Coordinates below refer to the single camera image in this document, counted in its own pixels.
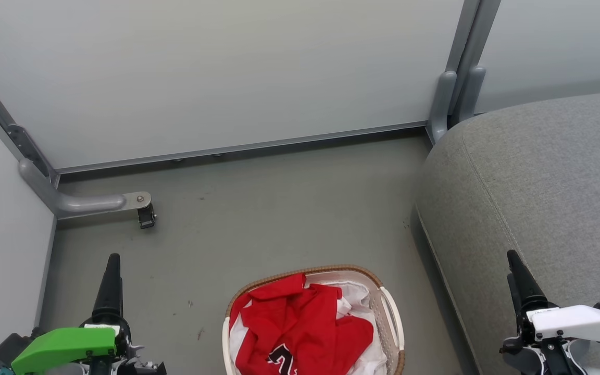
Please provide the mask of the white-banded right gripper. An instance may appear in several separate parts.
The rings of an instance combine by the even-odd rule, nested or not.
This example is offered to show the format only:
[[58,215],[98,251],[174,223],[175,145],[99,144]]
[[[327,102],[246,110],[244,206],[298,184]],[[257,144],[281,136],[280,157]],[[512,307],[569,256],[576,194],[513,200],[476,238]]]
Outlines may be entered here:
[[508,250],[507,282],[518,335],[500,348],[504,362],[521,374],[600,374],[580,364],[591,342],[600,343],[600,304],[548,308],[548,300],[516,250]]

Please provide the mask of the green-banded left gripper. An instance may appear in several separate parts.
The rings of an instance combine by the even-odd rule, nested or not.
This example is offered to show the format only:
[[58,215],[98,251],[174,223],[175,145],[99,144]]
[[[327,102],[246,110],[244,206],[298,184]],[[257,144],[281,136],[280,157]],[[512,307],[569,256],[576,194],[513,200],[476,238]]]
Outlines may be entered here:
[[110,254],[93,308],[78,327],[31,340],[10,363],[14,374],[165,374],[165,364],[142,361],[123,319],[121,258]]

